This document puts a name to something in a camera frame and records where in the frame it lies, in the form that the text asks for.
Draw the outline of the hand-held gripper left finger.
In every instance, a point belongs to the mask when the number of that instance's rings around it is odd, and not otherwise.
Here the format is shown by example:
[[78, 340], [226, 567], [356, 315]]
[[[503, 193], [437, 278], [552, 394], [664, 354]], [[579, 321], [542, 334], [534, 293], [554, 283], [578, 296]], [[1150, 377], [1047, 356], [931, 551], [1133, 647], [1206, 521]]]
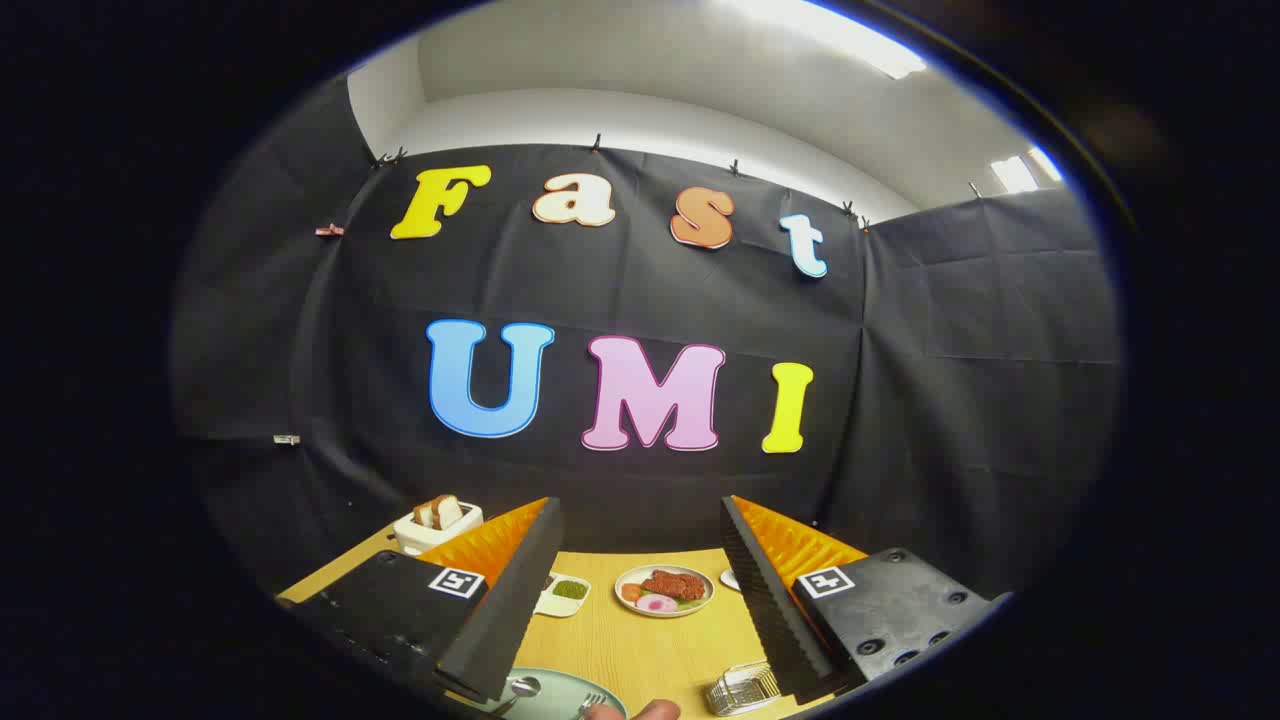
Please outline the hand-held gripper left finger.
[[381, 551], [288, 609], [397, 685], [499, 700], [564, 536], [544, 497], [416, 556]]

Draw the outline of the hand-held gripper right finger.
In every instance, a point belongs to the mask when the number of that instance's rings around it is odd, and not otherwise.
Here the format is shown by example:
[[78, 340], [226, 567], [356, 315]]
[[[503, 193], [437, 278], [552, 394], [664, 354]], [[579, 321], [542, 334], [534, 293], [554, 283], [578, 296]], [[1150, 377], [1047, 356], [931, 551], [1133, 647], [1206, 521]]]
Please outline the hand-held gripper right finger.
[[1002, 605], [910, 550], [868, 553], [739, 496], [722, 498], [719, 532], [780, 692], [799, 703], [899, 676]]

